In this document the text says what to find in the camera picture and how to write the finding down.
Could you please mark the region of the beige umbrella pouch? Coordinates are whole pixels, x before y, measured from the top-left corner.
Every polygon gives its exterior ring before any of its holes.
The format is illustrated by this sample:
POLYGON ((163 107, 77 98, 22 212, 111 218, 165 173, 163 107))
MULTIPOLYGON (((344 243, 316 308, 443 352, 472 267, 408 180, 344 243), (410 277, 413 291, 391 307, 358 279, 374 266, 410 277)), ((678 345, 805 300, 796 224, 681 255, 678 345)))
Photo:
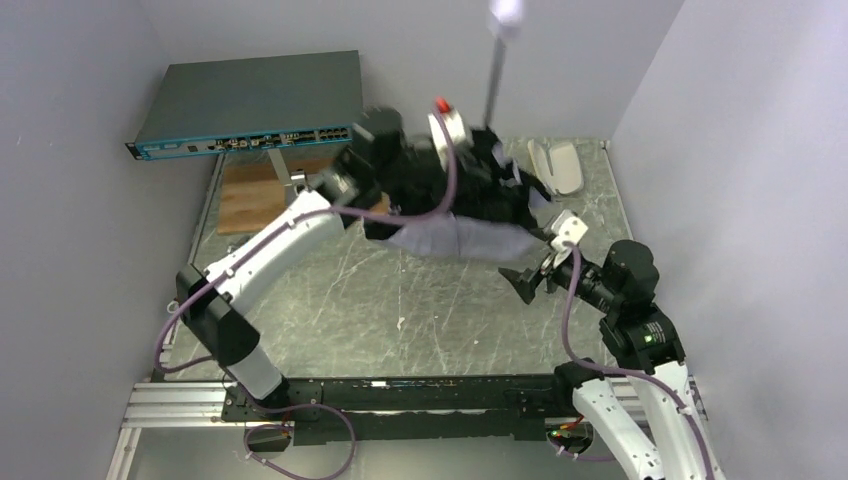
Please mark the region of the beige umbrella pouch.
POLYGON ((531 139, 527 148, 535 176, 552 196, 576 194, 583 188, 582 166, 573 142, 545 145, 531 139))

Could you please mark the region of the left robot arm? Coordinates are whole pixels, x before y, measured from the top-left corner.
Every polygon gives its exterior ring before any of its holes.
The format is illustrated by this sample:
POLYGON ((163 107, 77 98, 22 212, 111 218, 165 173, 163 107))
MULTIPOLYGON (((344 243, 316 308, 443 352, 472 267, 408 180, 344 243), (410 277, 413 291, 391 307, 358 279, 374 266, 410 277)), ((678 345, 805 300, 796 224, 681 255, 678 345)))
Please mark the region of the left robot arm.
POLYGON ((458 190, 460 146, 471 141, 459 111, 442 99, 428 116, 431 136, 424 159, 446 179, 442 198, 418 215, 378 214, 391 168, 414 162, 403 119, 393 108, 365 110, 351 125, 350 142, 268 226, 206 270, 187 265, 178 274, 185 299, 176 315, 212 359, 263 408, 290 405, 290 383, 260 344, 247 320, 253 301, 289 268, 356 221, 405 227, 447 214, 458 190))

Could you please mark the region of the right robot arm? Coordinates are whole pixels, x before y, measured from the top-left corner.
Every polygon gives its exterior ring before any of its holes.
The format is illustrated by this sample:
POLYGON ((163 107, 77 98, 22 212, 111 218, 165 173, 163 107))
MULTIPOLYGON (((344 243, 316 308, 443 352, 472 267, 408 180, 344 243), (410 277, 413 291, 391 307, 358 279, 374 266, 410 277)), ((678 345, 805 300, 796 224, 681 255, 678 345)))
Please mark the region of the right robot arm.
POLYGON ((586 420, 630 479, 722 479, 691 386, 677 330, 655 302, 660 274, 651 250, 612 244, 601 265, 573 252, 523 272, 500 269, 522 301, 539 285, 567 291, 602 313, 599 330, 615 366, 580 358, 561 326, 568 362, 554 371, 553 395, 586 420))

